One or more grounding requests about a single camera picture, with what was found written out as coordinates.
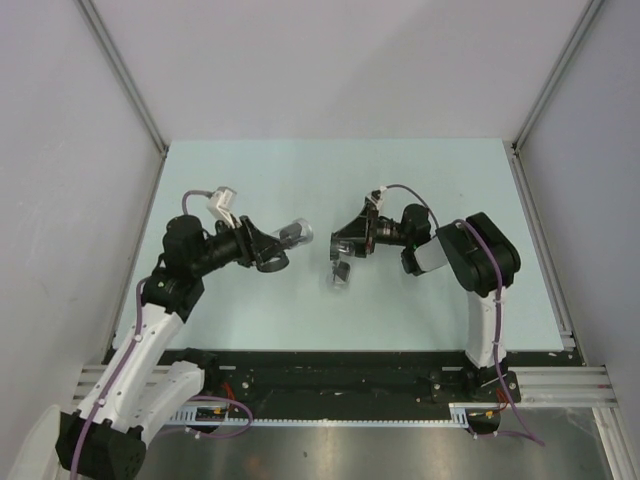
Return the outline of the clear elbow pipe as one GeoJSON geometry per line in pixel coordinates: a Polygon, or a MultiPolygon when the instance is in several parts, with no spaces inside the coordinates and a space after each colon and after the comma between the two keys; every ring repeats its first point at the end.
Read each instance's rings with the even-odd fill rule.
{"type": "Polygon", "coordinates": [[[335,289],[344,289],[349,285],[351,278],[351,259],[342,257],[339,260],[330,259],[329,284],[335,289]]]}
{"type": "Polygon", "coordinates": [[[272,233],[283,249],[292,250],[311,243],[314,232],[311,224],[304,218],[298,218],[272,233]]]}

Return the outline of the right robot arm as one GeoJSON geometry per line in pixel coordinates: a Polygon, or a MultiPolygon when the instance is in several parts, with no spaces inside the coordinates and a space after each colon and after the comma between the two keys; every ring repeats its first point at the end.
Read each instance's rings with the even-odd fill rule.
{"type": "Polygon", "coordinates": [[[396,221],[380,213],[374,191],[360,213],[331,233],[331,282],[349,281],[349,259],[366,258],[379,245],[397,246],[404,272],[420,276],[448,266],[467,293],[466,363],[457,372],[432,373],[431,391],[439,387],[477,402],[508,403],[517,381],[509,376],[502,342],[504,291],[521,269],[515,246],[483,212],[438,226],[423,203],[406,206],[396,221]]]}

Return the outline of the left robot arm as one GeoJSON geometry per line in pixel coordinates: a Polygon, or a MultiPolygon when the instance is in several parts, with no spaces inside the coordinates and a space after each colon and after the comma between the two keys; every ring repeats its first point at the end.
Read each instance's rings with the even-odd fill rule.
{"type": "Polygon", "coordinates": [[[135,478],[167,421],[190,399],[219,392],[220,374],[189,360],[174,363],[152,389],[146,385],[203,295],[206,275],[230,263],[277,272],[303,231],[292,224],[267,234],[246,216],[217,221],[215,234],[193,215],[168,222],[156,266],[136,286],[133,326],[91,392],[60,417],[55,449],[71,478],[135,478]]]}

